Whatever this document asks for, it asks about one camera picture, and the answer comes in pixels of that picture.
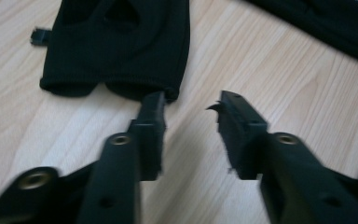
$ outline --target light wood surface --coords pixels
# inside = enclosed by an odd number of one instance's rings
[[[46,49],[29,37],[52,26],[60,2],[0,1],[0,193],[25,170],[67,175],[96,160],[140,107],[103,85],[76,99],[39,89]],[[257,181],[227,173],[216,114],[205,111],[221,90],[244,96],[272,132],[301,137],[326,166],[358,176],[358,61],[248,3],[190,4],[186,74],[166,107],[164,174],[142,184],[144,223],[269,223]]]

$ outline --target wooden surface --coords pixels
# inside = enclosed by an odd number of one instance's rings
[[[186,74],[166,107],[164,174],[142,184],[144,223],[269,222],[257,181],[227,173],[216,114],[205,111],[221,90],[243,95],[272,132],[298,135],[326,166],[357,176],[358,61],[250,4],[190,3]],[[59,6],[0,1],[0,193],[36,166],[67,175],[96,160],[140,106],[103,85],[77,99],[39,89],[46,49],[29,37],[36,25],[52,26]]]

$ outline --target black garment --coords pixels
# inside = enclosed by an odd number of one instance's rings
[[[189,49],[188,0],[62,0],[40,87],[62,96],[107,88],[141,100],[179,95]]]
[[[358,59],[358,0],[246,0]]]

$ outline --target tabletop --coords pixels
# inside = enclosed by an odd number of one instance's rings
[[[0,193],[17,175],[67,175],[98,159],[140,104],[104,85],[82,98],[42,91],[59,0],[0,0]],[[166,106],[163,174],[142,183],[143,223],[269,223],[258,181],[228,174],[216,114],[220,92],[246,98],[269,130],[299,136],[325,166],[358,176],[358,61],[244,1],[191,0],[191,44],[179,99]]]

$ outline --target black fabric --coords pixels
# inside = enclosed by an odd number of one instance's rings
[[[84,96],[98,83],[141,100],[174,101],[189,49],[188,0],[62,0],[40,87]]]
[[[358,59],[358,1],[246,0]]]

